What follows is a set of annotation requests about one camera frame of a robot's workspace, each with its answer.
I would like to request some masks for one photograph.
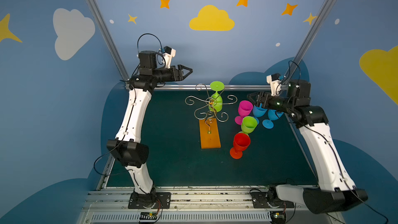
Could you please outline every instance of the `yellow star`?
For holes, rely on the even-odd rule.
[[[130,16],[130,14],[129,14],[129,17],[130,17],[130,19],[129,19],[127,22],[134,22],[135,24],[137,24],[137,23],[135,22],[135,19],[136,19],[137,17],[132,17],[132,16]]]
[[[170,8],[169,8],[169,2],[170,2],[170,0],[160,0],[160,2],[162,3],[162,4],[160,5],[161,8],[170,9]]]
[[[15,40],[17,42],[22,42],[19,38],[17,38],[9,29],[8,22],[10,21],[10,15],[7,14],[3,20],[0,21],[0,42],[3,39],[9,38]]]
[[[248,6],[248,0],[239,0],[238,4],[236,6],[239,6],[239,5],[243,5],[243,6],[247,7]]]
[[[290,5],[290,4],[287,4],[287,5],[286,5],[286,10],[282,13],[282,15],[284,15],[284,14],[292,15],[293,10],[294,10],[297,6],[298,6],[298,5]]]
[[[316,18],[316,16],[315,17],[313,17],[312,16],[312,13],[310,13],[310,17],[309,18],[307,18],[305,21],[303,21],[303,22],[309,22],[310,23],[310,25],[311,25],[311,23],[312,23],[312,20],[314,20]]]

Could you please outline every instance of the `black cable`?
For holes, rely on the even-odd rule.
[[[290,177],[288,177],[288,178],[286,178],[286,181],[285,181],[285,183],[287,184],[287,179],[290,179],[290,180],[292,180],[293,181],[293,185],[296,185],[297,186],[297,184],[296,184],[296,182],[293,180],[293,179],[291,179]]]
[[[155,222],[153,222],[152,224],[155,224],[158,220],[160,220],[160,218],[162,217],[162,214],[163,214],[163,205],[162,205],[162,201],[161,200],[159,200],[159,204],[160,204],[160,206],[162,207],[162,211],[160,212],[160,216],[159,216],[159,218],[155,221]]]
[[[156,87],[164,87],[166,85],[166,82],[163,82],[163,85],[161,86],[156,86]]]
[[[158,38],[157,36],[155,36],[155,35],[153,35],[153,34],[151,34],[151,33],[142,34],[142,35],[138,38],[138,40],[137,40],[137,53],[140,53],[140,50],[139,50],[139,48],[138,48],[138,42],[140,41],[140,38],[141,38],[142,36],[145,36],[145,35],[151,35],[151,36],[156,37],[156,39],[157,39],[157,40],[159,41],[159,43],[160,43],[160,52],[162,52],[162,54],[163,54],[162,42],[159,40],[159,38]],[[135,74],[138,73],[138,71],[137,71],[137,72],[135,72],[135,71],[139,68],[139,66],[140,66],[140,63],[138,63],[137,67],[135,68],[134,72],[132,73],[133,75],[135,75]]]
[[[133,75],[135,75],[135,74],[137,74],[138,73],[138,68],[140,67],[140,63],[138,63],[138,65],[137,65],[137,67],[135,68],[135,70],[134,70],[134,72],[132,73]]]
[[[135,90],[135,87],[134,87],[133,85],[131,85],[131,86],[132,86],[132,88],[134,89],[134,102],[133,102],[133,105],[134,105],[134,104],[135,104],[135,101],[137,100],[137,92],[136,92],[136,90]],[[132,114],[132,110],[131,110],[131,112],[130,112],[129,120],[127,121],[126,130],[127,130],[127,127],[129,126],[131,114]],[[122,143],[122,141],[123,141],[123,139],[124,139],[125,137],[126,137],[126,135],[123,136],[121,142],[120,142],[117,146],[115,146],[115,148],[113,148],[112,150],[108,151],[108,152],[105,153],[105,154],[102,154],[101,156],[99,156],[99,157],[95,160],[95,162],[94,162],[94,164],[93,164],[93,168],[94,168],[94,171],[97,172],[97,174],[100,174],[100,175],[103,175],[103,176],[119,175],[119,174],[122,174],[122,173],[125,173],[125,172],[128,172],[128,171],[131,171],[131,170],[132,170],[132,169],[128,169],[128,170],[126,170],[125,172],[120,172],[120,173],[116,173],[116,174],[108,174],[108,175],[107,175],[107,174],[102,174],[102,173],[98,172],[97,169],[96,169],[96,163],[98,162],[98,160],[100,160],[100,159],[101,159],[102,157],[104,157],[106,154],[109,154],[109,153],[111,153],[114,149],[116,149],[116,148]]]
[[[333,216],[331,216],[330,214],[328,214],[328,213],[325,213],[325,214],[327,214],[328,216],[330,216],[330,217],[332,217],[333,219],[335,219],[336,221],[338,221],[338,222],[340,222],[340,223],[343,223],[343,224],[345,224],[344,222],[342,222],[342,221],[340,221],[339,219],[337,219],[336,217],[333,217]]]
[[[259,190],[259,189],[251,189],[251,190],[249,190],[249,194],[251,193],[252,190],[257,190],[257,191],[259,191],[259,192],[261,192],[261,193],[264,193],[264,192],[262,192],[262,191]]]
[[[298,67],[298,72],[299,72],[299,74],[298,74],[298,80],[300,80],[300,78],[301,78],[301,68],[300,68],[300,66],[299,66],[296,62],[294,62],[294,61],[288,61],[287,64],[288,64],[288,66],[289,66],[289,72],[288,72],[288,74],[287,74],[287,77],[283,78],[283,80],[281,81],[281,83],[279,83],[279,85],[276,87],[276,92],[278,92],[278,87],[280,87],[280,85],[281,85],[283,82],[285,82],[285,81],[287,80],[287,78],[290,76],[290,63],[291,63],[291,62],[293,62],[294,64],[296,64],[296,66]]]
[[[163,54],[156,53],[156,55],[161,56],[161,57],[163,58],[163,62],[164,62],[164,66],[163,66],[163,67],[166,67],[166,60],[165,60]]]
[[[290,219],[289,219],[288,221],[285,222],[285,224],[293,219],[293,216],[294,216],[295,213],[296,213],[296,204],[297,204],[297,203],[295,203],[295,211],[293,212],[293,215],[290,217]]]
[[[156,39],[157,39],[157,40],[159,41],[159,43],[160,43],[160,51],[161,51],[162,54],[163,54],[162,42],[160,42],[160,40],[159,40],[159,38],[158,38],[157,36],[155,36],[154,34],[151,34],[151,33],[142,34],[142,35],[138,38],[138,40],[137,40],[137,52],[140,53],[140,50],[139,50],[139,48],[138,48],[138,42],[140,41],[140,38],[143,37],[143,36],[145,36],[145,35],[151,35],[151,36],[156,37]]]
[[[307,128],[307,129],[313,131],[313,132],[316,132],[316,131],[314,131],[314,130],[308,128],[308,127],[306,127],[305,125],[303,125],[303,126],[304,126],[305,128]],[[347,186],[347,188],[351,191],[351,193],[352,193],[356,198],[358,198],[358,200],[360,200],[360,201],[361,201],[363,204],[365,204],[368,208],[370,208],[370,209],[373,210],[375,213],[377,213],[377,214],[381,215],[382,217],[384,217],[384,218],[386,219],[386,222],[385,222],[384,224],[387,224],[387,223],[388,223],[388,218],[387,218],[385,215],[381,214],[380,212],[376,211],[374,208],[372,208],[371,206],[369,206],[368,204],[366,204],[361,198],[359,198],[359,197],[350,189],[350,187],[348,186],[348,184],[347,184],[347,182],[345,181],[345,178],[344,178],[344,176],[343,176],[343,172],[342,172],[342,170],[341,170],[340,162],[339,162],[339,160],[338,160],[338,158],[337,158],[336,152],[334,151],[334,149],[333,149],[333,147],[331,146],[330,142],[329,142],[321,133],[319,133],[319,132],[316,132],[316,133],[317,133],[319,136],[323,137],[323,138],[326,140],[326,142],[329,144],[329,147],[330,147],[331,150],[333,151],[333,154],[334,154],[334,157],[335,157],[335,159],[336,159],[337,165],[339,166],[340,175],[341,175],[341,177],[343,178],[342,181],[345,183],[345,185]]]

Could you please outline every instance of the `orange star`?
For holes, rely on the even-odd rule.
[[[160,0],[160,2],[162,3],[162,5],[160,6],[161,8],[170,9],[170,8],[169,8],[169,2],[170,2],[170,0]]]
[[[287,4],[287,5],[286,5],[286,10],[282,13],[282,15],[284,15],[284,14],[292,15],[293,10],[294,10],[297,6],[298,6],[298,5],[290,5],[290,4]]]
[[[248,6],[248,0],[239,0],[238,4],[236,6],[239,6],[239,5],[243,5],[243,6],[247,7]]]

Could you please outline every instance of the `metal extrusion bar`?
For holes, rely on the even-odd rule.
[[[311,163],[310,163],[310,161],[308,160],[308,157],[307,157],[307,155],[305,154],[304,149],[302,148],[302,145],[301,145],[301,143],[300,143],[300,140],[299,140],[299,138],[297,137],[297,134],[296,134],[296,132],[295,132],[293,126],[292,126],[292,122],[290,122],[290,119],[289,119],[289,117],[287,116],[286,113],[285,113],[284,115],[285,115],[285,117],[286,117],[287,122],[289,123],[289,126],[290,126],[290,128],[291,128],[291,130],[292,130],[294,136],[296,137],[297,143],[298,143],[298,145],[300,146],[301,152],[303,153],[303,155],[304,155],[304,157],[305,157],[305,160],[306,160],[307,163],[308,163],[308,166],[310,167],[310,169],[311,169],[312,173],[314,174],[314,177],[316,178],[316,180],[318,180],[317,177],[316,177],[316,174],[315,174],[315,172],[314,172],[314,170],[313,170],[313,168],[312,168],[312,166],[311,166]]]
[[[304,41],[302,42],[300,48],[298,49],[296,56],[293,59],[295,63],[300,64],[305,53],[307,52],[312,41],[314,40],[316,33],[318,33],[319,29],[321,28],[326,17],[329,15],[331,8],[333,7],[336,1],[337,0],[325,0],[325,2],[323,3],[321,9],[318,12],[317,18],[315,19],[315,22],[311,25],[310,30],[308,31],[306,37],[304,38]],[[283,84],[287,84],[289,82],[296,69],[297,65],[292,62],[290,64],[290,67],[286,70],[284,76],[286,79],[284,80]]]
[[[163,87],[157,87],[155,90],[159,91],[171,91],[171,90],[185,90],[191,91],[196,90],[196,85],[194,84],[166,84]],[[286,85],[281,86],[281,90],[284,91],[287,89]],[[270,85],[225,85],[225,90],[228,91],[270,91]]]
[[[97,2],[95,0],[86,0],[86,2],[88,7],[90,8],[91,13],[93,14],[93,17],[97,23],[98,28],[102,33],[106,45],[108,46],[109,51],[111,52],[111,55],[115,60],[116,66],[119,69],[123,80],[127,81],[128,79],[130,79],[130,76],[127,73],[126,67],[124,66],[124,63],[122,61],[122,58],[120,57],[119,52],[117,51],[116,45],[113,42],[111,34],[109,33],[109,30],[105,24],[101,11],[97,5]]]

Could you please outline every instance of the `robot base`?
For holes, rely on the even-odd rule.
[[[129,209],[157,209],[159,207],[158,201],[161,202],[161,207],[163,209],[170,208],[170,192],[157,192],[155,193],[155,189],[152,189],[149,194],[138,194],[137,192],[133,192],[130,196],[130,201],[128,208]]]

